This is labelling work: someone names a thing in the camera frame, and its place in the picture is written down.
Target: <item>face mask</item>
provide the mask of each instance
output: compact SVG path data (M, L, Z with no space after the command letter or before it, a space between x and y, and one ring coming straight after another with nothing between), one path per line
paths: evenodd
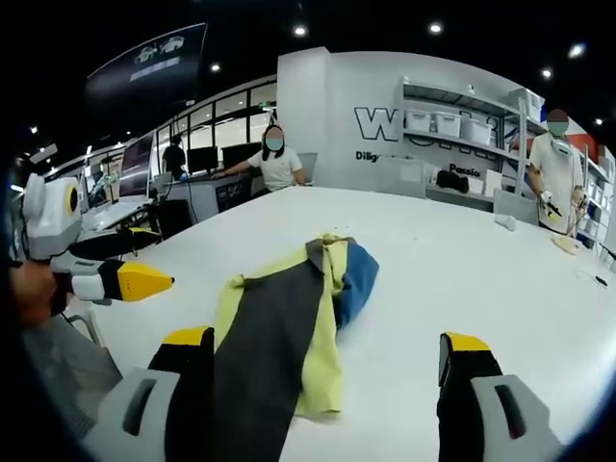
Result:
M282 139L280 139L280 138L266 138L266 146L271 151L279 151L282 148Z

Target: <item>computer monitor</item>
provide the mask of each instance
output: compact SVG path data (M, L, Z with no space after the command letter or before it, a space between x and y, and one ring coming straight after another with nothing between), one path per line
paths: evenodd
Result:
M218 168L218 148L215 146L189 149L187 158L189 173Z
M261 150L259 142L249 142L248 144L237 144L222 148L222 164L225 169L236 166L240 162L248 160Z
M124 151L122 172L119 177L119 196L147 196L150 158L154 133L148 133Z

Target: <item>white table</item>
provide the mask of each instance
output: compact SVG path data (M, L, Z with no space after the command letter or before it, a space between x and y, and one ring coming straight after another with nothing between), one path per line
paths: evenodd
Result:
M208 219L143 252L175 286L140 303L97 307L123 373L146 367L163 337L211 323L218 291L323 231L354 236L379 262L371 298L338 336L338 419L294 419L281 460L437 460L439 335L476 335L504 373L551 409L567 443L597 406L616 358L616 277L547 231L429 200L291 188ZM599 275L609 287L599 286Z

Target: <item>white t-shirt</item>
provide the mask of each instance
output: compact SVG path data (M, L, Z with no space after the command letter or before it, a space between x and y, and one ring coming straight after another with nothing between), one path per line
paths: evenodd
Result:
M277 191L287 186L295 184L294 171L301 169L301 162L297 153L288 146L285 152L278 159L274 158L275 153L271 151L266 161L263 160L263 151L257 152L248 159L253 167L260 167L263 171L263 179L270 191Z
M562 217L554 214L556 220L552 220L540 207L539 221L554 231L566 234L572 224L570 220L575 220L571 203L574 187L583 186L579 151L574 147L571 156L556 152L552 148L552 135L545 133L532 142L530 162L541 171L544 190L552 193L552 204L562 214Z

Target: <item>black shirt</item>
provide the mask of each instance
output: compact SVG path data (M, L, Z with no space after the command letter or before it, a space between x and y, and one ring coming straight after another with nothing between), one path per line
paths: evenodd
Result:
M163 160L166 163L165 170L170 171L174 177L182 174L182 165L186 163L186 155L180 146L171 145L165 149Z

